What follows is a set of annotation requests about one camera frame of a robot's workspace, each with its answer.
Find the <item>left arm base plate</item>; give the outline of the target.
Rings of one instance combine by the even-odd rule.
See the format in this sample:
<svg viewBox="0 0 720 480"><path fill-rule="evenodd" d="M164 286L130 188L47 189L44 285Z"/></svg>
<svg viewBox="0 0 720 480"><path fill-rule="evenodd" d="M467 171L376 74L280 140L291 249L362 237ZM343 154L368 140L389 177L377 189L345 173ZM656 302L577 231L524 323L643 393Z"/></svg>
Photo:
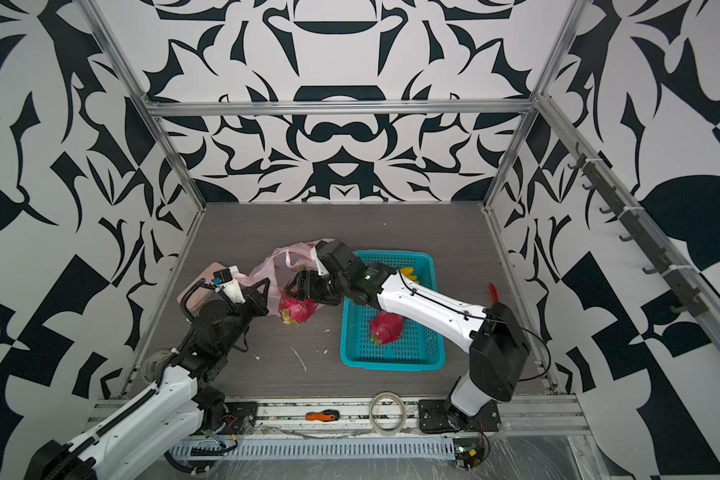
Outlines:
<svg viewBox="0 0 720 480"><path fill-rule="evenodd" d="M252 432L257 426L259 403L256 401L227 401L221 417L213 423L217 435L240 435Z"/></svg>

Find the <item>red dragon fruit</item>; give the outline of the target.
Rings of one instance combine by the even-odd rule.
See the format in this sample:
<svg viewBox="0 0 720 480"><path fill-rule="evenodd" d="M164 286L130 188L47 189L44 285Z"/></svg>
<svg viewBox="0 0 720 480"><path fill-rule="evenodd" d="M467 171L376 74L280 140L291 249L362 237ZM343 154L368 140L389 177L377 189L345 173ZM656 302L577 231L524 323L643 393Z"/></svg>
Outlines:
<svg viewBox="0 0 720 480"><path fill-rule="evenodd" d="M380 312L369 324L371 341L379 346L389 345L403 336L406 318L389 312Z"/></svg>
<svg viewBox="0 0 720 480"><path fill-rule="evenodd" d="M298 300L285 292L278 305L278 312L285 325L299 325L306 323L318 309L318 304L313 300Z"/></svg>

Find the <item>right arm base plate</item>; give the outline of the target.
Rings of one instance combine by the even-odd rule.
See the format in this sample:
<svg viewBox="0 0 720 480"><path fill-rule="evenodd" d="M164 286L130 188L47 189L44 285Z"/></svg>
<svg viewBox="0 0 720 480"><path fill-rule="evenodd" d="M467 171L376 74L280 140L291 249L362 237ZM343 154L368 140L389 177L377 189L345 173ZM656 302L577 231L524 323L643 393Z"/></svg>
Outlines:
<svg viewBox="0 0 720 480"><path fill-rule="evenodd" d="M425 434L456 432L498 432L501 417L491 400L475 416L466 416L445 399L421 399L417 402L418 429Z"/></svg>

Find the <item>yellow banana bunch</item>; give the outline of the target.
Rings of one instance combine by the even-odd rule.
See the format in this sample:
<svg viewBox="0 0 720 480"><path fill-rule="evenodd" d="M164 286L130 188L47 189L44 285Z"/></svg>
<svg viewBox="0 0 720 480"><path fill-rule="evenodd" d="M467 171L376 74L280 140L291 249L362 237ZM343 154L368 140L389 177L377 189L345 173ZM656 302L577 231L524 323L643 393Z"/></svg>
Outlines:
<svg viewBox="0 0 720 480"><path fill-rule="evenodd" d="M415 284L419 283L418 276L416 275L415 270L412 267L401 268L399 272L403 277L409 279Z"/></svg>

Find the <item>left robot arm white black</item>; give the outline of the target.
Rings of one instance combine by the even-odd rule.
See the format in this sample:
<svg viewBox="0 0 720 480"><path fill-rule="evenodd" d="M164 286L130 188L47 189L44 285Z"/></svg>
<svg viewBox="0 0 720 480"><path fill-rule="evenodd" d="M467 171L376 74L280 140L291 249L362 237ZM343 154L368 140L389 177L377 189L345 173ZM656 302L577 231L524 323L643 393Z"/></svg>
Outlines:
<svg viewBox="0 0 720 480"><path fill-rule="evenodd" d="M153 381L115 413L66 444L31 458L28 479L134 479L181 440L222 426L225 396L212 383L231 350L246 351L253 319L268 313L270 281L197 280L180 309L190 329L154 370Z"/></svg>

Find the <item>pink plastic bag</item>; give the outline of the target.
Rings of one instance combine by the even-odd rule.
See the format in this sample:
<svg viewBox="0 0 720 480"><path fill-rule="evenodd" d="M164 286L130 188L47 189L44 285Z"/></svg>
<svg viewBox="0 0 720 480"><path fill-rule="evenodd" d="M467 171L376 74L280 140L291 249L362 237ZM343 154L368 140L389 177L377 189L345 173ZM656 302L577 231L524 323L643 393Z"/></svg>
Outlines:
<svg viewBox="0 0 720 480"><path fill-rule="evenodd" d="M234 272L233 278L244 286L252 286L267 278L272 288L282 290L297 272L318 270L315 248L320 242L330 241L332 238L324 238L277 248L250 273Z"/></svg>

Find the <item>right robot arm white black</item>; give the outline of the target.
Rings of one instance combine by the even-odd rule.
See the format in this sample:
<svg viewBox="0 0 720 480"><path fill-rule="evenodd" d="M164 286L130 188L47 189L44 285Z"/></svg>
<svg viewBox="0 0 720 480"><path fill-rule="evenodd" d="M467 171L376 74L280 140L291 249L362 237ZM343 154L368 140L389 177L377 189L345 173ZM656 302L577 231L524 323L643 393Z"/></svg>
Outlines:
<svg viewBox="0 0 720 480"><path fill-rule="evenodd" d="M469 357L469 367L442 403L447 432L480 423L489 403L508 402L531 353L529 338L512 310L498 300L489 307L468 304L416 284L400 269L364 263L343 242L320 241L312 248L317 268L295 274L285 294L297 300L336 305L351 300L397 314L450 340Z"/></svg>

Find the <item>teal plastic basket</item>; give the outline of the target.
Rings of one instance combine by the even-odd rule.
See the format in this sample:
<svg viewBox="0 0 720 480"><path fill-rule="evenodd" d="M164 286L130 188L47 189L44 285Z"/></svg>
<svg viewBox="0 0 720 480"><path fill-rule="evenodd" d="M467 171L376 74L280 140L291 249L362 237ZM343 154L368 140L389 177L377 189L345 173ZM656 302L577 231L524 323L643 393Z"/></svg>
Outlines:
<svg viewBox="0 0 720 480"><path fill-rule="evenodd" d="M426 253L398 250L357 250L364 263L381 262L396 269L410 267L420 284L438 289L433 258ZM347 300L343 306L340 356L349 367L375 371L437 371L446 363L445 339L435 331L408 320L402 337L377 345L370 337L370 323L378 311Z"/></svg>

